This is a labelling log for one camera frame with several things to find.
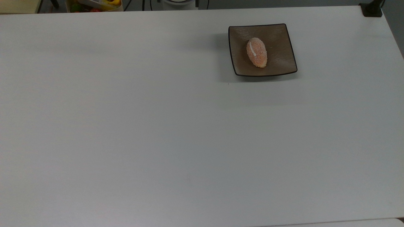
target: square plate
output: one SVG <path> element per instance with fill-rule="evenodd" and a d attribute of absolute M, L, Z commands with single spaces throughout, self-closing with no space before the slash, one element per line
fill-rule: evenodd
<path fill-rule="evenodd" d="M 255 67 L 248 58 L 246 47 L 253 37 L 265 44 L 268 56 L 265 68 Z M 297 72 L 286 24 L 230 26 L 229 46 L 234 73 L 238 76 L 280 76 Z"/>

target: yellow pepper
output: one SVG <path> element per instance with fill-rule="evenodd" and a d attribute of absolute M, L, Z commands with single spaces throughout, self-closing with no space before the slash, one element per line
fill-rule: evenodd
<path fill-rule="evenodd" d="M 121 4 L 121 0 L 113 0 L 112 2 L 109 2 L 109 4 L 117 6 Z"/>

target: bread roll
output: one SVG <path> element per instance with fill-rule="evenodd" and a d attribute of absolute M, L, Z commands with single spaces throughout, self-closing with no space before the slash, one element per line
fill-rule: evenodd
<path fill-rule="evenodd" d="M 267 50 L 259 38 L 252 38 L 248 41 L 247 54 L 255 66 L 260 68 L 267 66 Z"/>

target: white icing stripe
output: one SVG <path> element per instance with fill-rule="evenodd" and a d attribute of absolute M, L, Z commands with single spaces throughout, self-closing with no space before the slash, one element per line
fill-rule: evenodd
<path fill-rule="evenodd" d="M 251 45 L 251 42 L 250 42 L 250 49 L 251 49 L 252 54 L 254 55 L 254 57 L 256 57 L 256 56 L 257 56 L 257 54 L 254 52 L 253 47 L 252 47 L 252 45 Z"/>

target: table surface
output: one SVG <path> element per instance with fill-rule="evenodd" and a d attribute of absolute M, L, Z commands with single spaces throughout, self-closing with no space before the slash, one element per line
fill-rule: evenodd
<path fill-rule="evenodd" d="M 336 6 L 0 21 L 5 226 L 404 216 L 404 60 L 384 17 Z M 236 76 L 228 27 L 277 23 L 298 72 Z"/>
<path fill-rule="evenodd" d="M 37 13 L 41 0 L 0 0 L 0 14 Z"/>

